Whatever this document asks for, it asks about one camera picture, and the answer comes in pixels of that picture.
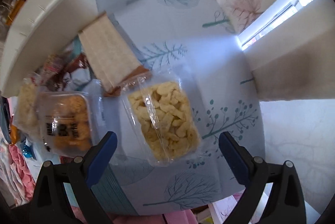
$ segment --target bag of yellow snacks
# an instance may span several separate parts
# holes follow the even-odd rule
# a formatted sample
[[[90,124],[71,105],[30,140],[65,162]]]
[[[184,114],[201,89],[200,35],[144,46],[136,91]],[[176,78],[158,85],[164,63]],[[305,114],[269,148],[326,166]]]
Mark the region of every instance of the bag of yellow snacks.
[[[181,84],[172,70],[145,73],[123,84],[130,123],[151,165],[167,165],[198,152],[201,138]]]
[[[92,146],[92,122],[84,93],[41,93],[39,117],[42,137],[51,152],[83,156]]]

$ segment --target pink cloth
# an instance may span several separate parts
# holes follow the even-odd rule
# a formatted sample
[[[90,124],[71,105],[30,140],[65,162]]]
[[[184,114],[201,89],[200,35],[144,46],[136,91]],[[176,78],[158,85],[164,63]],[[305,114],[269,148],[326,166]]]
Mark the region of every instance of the pink cloth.
[[[16,164],[17,173],[19,174],[24,185],[26,192],[25,198],[27,200],[31,200],[35,189],[35,182],[28,169],[26,161],[24,160],[23,155],[21,154],[17,146],[10,145],[9,151],[12,155],[14,163]]]
[[[78,207],[72,207],[76,218],[86,224],[85,218]],[[167,224],[198,224],[191,210],[172,212],[164,214]],[[165,224],[162,215],[156,216],[119,216],[109,214],[114,224]]]

